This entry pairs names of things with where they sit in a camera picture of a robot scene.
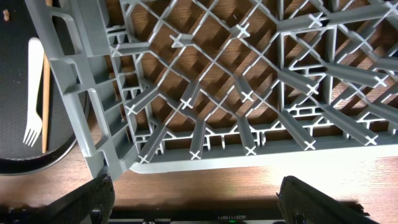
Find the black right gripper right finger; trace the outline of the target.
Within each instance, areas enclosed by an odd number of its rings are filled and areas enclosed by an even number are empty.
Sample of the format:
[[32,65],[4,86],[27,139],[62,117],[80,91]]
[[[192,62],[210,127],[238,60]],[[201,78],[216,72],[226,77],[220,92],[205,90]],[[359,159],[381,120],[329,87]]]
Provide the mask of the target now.
[[292,175],[283,178],[278,198],[286,223],[374,223]]

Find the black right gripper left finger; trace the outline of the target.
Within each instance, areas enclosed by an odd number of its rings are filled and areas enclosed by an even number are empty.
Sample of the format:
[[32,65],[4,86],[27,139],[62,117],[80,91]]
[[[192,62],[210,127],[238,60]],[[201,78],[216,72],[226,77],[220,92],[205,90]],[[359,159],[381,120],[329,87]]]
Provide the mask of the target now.
[[108,223],[114,202],[113,181],[102,174],[43,207],[1,206],[1,223]]

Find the grey dishwasher rack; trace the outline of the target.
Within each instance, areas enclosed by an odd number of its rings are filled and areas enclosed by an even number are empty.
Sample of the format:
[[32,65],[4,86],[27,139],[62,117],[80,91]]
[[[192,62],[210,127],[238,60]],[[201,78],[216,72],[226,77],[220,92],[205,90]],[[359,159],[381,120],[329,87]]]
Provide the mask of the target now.
[[397,155],[396,1],[26,5],[92,176]]

